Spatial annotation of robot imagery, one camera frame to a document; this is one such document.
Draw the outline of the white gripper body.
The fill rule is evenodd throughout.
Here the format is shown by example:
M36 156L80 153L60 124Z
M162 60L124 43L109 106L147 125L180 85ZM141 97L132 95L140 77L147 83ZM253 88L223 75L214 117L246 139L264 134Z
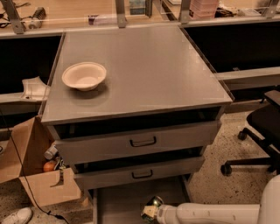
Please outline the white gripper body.
M175 206L162 205L157 211L157 222L159 224L180 224Z

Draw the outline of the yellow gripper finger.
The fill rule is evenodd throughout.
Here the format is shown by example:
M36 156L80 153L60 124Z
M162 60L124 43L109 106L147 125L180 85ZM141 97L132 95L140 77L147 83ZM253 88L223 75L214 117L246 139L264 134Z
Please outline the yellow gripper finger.
M144 219L155 219L157 217L158 207L157 206L145 206L142 211L142 217Z

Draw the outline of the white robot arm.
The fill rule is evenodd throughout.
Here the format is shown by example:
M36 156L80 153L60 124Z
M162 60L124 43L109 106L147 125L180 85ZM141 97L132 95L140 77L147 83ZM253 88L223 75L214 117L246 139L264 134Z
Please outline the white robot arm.
M259 204L170 206L155 196L144 206L141 217L158 224L280 224L280 175L265 186Z

